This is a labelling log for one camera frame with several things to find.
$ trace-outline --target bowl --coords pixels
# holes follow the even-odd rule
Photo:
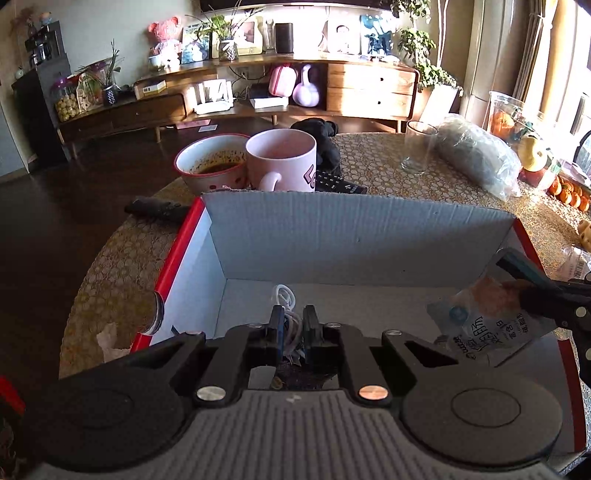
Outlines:
[[[198,140],[179,152],[174,168],[195,195],[221,188],[243,189],[248,182],[248,139],[242,134],[222,134]],[[224,168],[228,163],[234,165]]]

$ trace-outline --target empty glass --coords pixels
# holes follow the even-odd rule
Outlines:
[[[437,128],[424,122],[409,122],[404,135],[404,171],[422,175],[427,169],[431,151],[437,136]]]

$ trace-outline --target pink teddy bear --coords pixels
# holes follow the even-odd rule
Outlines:
[[[179,17],[172,17],[164,22],[155,22],[148,27],[148,31],[156,37],[158,45],[152,49],[153,55],[162,55],[163,63],[168,66],[180,64],[178,54],[181,52],[181,42],[178,40],[180,32]]]

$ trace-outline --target pink bag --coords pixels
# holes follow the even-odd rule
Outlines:
[[[269,93],[276,97],[289,97],[296,86],[296,71],[289,64],[276,67],[269,80]]]

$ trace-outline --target white box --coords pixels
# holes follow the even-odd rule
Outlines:
[[[173,331],[223,336],[267,323],[272,288],[288,285],[301,314],[390,328],[432,342],[439,329],[426,304],[473,283],[499,248],[524,252],[541,268],[521,221],[468,205],[333,193],[214,192],[196,199],[155,287],[164,305],[134,351]],[[586,448],[583,400],[569,342],[552,333],[500,368],[542,383],[564,413],[555,454]]]

